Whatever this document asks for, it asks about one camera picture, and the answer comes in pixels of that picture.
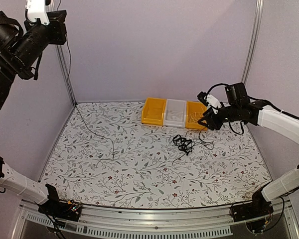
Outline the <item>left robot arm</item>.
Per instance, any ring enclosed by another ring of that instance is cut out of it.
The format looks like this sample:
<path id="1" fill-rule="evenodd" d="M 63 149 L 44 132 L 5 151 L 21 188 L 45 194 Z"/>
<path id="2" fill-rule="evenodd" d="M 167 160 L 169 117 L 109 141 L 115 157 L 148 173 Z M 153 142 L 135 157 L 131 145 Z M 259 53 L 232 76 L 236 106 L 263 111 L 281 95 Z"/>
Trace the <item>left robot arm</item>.
<path id="1" fill-rule="evenodd" d="M 48 45 L 66 42 L 66 10 L 48 12 L 49 25 L 25 23 L 23 31 L 19 22 L 0 11 L 0 110 L 8 98 L 16 76 L 23 80 L 38 78 L 42 53 Z"/>

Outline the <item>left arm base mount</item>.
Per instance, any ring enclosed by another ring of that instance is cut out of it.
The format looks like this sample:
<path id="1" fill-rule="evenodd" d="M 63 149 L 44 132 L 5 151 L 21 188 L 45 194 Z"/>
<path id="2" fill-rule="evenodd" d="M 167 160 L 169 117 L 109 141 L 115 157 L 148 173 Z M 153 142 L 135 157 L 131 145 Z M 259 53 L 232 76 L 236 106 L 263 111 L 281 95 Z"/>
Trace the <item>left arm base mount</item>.
<path id="1" fill-rule="evenodd" d="M 38 205 L 38 211 L 51 217 L 78 222 L 82 212 L 82 203 L 74 200 L 62 201 L 59 199 L 57 190 L 50 184 L 45 184 L 48 200 Z"/>

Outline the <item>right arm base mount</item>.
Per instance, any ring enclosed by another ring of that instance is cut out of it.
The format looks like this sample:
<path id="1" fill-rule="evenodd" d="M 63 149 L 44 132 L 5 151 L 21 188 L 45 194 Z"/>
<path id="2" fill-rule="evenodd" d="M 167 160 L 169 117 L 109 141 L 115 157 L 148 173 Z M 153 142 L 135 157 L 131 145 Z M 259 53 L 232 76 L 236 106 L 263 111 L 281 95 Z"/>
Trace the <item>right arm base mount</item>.
<path id="1" fill-rule="evenodd" d="M 269 216 L 268 219 L 262 218 L 260 220 L 252 221 L 246 224 L 247 229 L 254 233 L 263 233 L 272 219 L 274 212 L 271 202 L 267 202 L 262 195 L 262 188 L 258 189 L 253 195 L 249 203 L 238 204 L 234 203 L 230 207 L 229 214 L 234 222 L 251 220 L 261 216 Z"/>

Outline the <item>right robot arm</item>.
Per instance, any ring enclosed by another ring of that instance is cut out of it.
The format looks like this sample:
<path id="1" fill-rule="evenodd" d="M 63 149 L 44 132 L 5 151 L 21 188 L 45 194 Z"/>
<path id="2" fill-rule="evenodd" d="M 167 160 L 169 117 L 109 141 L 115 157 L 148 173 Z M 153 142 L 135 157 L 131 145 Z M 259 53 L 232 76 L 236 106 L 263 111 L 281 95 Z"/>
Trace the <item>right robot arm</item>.
<path id="1" fill-rule="evenodd" d="M 228 105 L 211 94 L 200 92 L 198 100 L 207 106 L 198 123 L 210 130 L 223 124 L 248 124 L 261 154 L 265 157 L 274 180 L 253 194 L 248 213 L 258 217 L 267 202 L 299 189 L 299 117 L 279 109 L 273 103 L 248 95 L 244 83 L 222 83 Z"/>

